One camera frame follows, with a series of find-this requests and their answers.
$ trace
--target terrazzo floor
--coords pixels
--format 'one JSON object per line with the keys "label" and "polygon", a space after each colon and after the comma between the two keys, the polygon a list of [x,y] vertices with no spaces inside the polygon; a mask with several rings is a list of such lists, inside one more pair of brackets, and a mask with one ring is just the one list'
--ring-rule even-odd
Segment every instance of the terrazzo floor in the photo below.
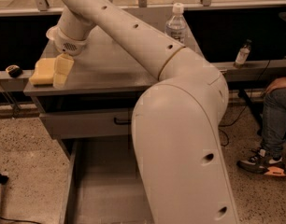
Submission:
{"label": "terrazzo floor", "polygon": [[[229,104],[222,124],[232,123],[243,108],[243,103]],[[33,115],[26,118],[31,111]],[[14,119],[8,107],[0,108],[0,172],[9,177],[0,187],[0,216],[59,223],[68,159],[50,139],[34,109],[24,112]],[[286,224],[286,177],[254,175],[236,167],[237,160],[248,157],[250,149],[258,146],[258,128],[248,108],[234,125],[221,128],[240,223]],[[286,163],[286,145],[283,159]]]}

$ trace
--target orange shoe accent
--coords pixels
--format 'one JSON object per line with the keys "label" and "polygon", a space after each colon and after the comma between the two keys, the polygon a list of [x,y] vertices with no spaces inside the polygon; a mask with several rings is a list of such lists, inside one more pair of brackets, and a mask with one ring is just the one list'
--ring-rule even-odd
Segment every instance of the orange shoe accent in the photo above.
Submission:
{"label": "orange shoe accent", "polygon": [[286,176],[285,171],[282,168],[276,166],[268,167],[268,172],[265,175],[276,175],[276,176]]}

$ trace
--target seated person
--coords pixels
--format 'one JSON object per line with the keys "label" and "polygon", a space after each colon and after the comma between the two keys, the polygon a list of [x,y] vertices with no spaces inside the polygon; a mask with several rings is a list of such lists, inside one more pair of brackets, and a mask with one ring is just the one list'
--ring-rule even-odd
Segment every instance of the seated person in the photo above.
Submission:
{"label": "seated person", "polygon": [[286,77],[274,80],[265,90],[261,146],[256,155],[238,161],[238,167],[261,175],[286,176],[281,152],[286,142]]}

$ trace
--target white bottle cap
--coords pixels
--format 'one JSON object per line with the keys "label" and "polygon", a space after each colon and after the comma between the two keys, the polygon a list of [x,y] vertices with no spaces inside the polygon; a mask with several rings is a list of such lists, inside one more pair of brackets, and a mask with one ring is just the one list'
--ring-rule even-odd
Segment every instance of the white bottle cap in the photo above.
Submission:
{"label": "white bottle cap", "polygon": [[182,3],[176,3],[173,5],[173,8],[172,8],[173,13],[182,14],[183,10],[184,10],[184,7]]}

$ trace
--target blue jeans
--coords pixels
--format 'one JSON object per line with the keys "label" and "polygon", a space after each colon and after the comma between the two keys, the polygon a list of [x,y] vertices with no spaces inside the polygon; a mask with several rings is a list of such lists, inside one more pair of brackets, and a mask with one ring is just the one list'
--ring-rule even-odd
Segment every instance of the blue jeans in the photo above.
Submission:
{"label": "blue jeans", "polygon": [[264,99],[262,148],[273,158],[281,156],[286,133],[286,88],[268,93]]}

